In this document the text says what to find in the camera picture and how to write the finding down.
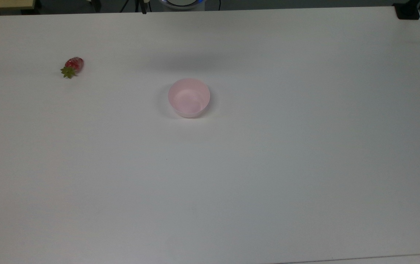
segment bowl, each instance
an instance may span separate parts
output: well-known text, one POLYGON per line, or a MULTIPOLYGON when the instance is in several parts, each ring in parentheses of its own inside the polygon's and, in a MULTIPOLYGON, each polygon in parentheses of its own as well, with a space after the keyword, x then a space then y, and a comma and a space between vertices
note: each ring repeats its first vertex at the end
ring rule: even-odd
POLYGON ((181 79, 169 89, 168 99, 176 113, 181 117, 197 117, 210 102, 210 90, 200 80, 181 79))

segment black corner bracket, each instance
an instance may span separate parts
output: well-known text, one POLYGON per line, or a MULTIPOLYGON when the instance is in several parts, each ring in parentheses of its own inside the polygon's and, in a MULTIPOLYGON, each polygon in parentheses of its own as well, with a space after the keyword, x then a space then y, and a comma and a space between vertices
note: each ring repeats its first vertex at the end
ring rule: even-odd
POLYGON ((409 0, 409 2, 405 4, 393 4, 392 6, 396 9, 397 18, 404 20, 418 20, 420 18, 417 8, 419 2, 420 0, 409 0))

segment strawberry leaves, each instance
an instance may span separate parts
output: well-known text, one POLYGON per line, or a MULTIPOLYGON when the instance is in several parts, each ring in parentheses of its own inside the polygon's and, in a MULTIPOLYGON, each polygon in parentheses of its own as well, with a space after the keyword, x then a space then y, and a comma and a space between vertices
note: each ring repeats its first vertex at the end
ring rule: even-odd
POLYGON ((76 73, 72 67, 62 68, 63 78, 71 79, 73 76, 76 76, 76 73))

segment black cable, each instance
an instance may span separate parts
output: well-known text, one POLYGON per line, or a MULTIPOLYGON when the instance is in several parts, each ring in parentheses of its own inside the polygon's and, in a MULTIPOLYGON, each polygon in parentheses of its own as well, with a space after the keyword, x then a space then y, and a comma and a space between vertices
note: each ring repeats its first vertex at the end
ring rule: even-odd
POLYGON ((122 9, 120 10, 120 13, 125 9, 125 7, 127 6, 127 4, 128 4, 128 1, 129 0, 127 0, 126 2, 125 2, 125 4, 123 5, 123 7, 122 7, 122 9))

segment strawberry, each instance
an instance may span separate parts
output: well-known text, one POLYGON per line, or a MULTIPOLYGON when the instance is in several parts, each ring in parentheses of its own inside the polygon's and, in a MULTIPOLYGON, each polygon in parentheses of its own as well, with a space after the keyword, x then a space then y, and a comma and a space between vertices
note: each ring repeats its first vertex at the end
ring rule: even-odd
POLYGON ((76 76, 76 73, 79 73, 83 69, 84 60, 80 57, 74 57, 69 59, 64 68, 62 68, 63 77, 71 79, 71 77, 76 76))

